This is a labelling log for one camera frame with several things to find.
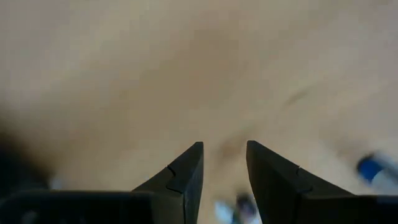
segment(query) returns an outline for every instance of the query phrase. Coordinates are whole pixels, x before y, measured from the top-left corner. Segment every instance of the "light wood floor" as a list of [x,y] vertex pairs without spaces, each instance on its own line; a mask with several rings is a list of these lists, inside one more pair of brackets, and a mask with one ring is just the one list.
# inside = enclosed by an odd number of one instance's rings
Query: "light wood floor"
[[130,190],[205,142],[199,223],[249,189],[256,139],[370,193],[398,158],[398,2],[4,0],[0,119],[66,189]]

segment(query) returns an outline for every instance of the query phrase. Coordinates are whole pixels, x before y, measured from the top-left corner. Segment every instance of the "wooden surface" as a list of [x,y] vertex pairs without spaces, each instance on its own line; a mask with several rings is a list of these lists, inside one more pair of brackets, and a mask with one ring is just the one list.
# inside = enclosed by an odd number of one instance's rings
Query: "wooden surface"
[[205,142],[199,223],[249,189],[256,139],[369,193],[398,157],[398,2],[5,0],[0,120],[65,189],[130,190]]

